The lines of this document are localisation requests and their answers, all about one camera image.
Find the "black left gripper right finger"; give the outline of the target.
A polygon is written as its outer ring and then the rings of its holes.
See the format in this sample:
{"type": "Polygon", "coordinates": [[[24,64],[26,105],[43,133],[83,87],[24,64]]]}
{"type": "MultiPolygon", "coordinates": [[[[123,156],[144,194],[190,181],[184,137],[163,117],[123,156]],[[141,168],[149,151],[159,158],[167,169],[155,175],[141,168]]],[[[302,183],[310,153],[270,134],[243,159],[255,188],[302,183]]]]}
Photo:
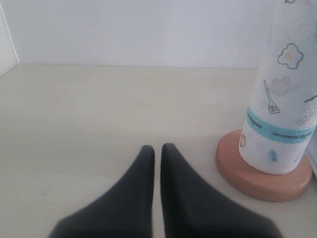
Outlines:
{"type": "Polygon", "coordinates": [[[160,195],[167,238],[273,238],[274,223],[230,200],[189,165],[177,147],[161,150],[160,195]]]}

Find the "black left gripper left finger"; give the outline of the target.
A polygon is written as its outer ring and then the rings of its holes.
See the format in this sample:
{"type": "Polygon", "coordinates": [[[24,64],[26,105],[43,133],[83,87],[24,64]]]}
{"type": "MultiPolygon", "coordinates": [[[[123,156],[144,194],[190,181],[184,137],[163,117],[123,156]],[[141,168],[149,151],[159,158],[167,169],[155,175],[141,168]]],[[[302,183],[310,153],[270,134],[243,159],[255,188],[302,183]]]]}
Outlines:
{"type": "Polygon", "coordinates": [[[105,194],[61,219],[51,238],[151,238],[155,152],[144,145],[120,180],[105,194]]]}

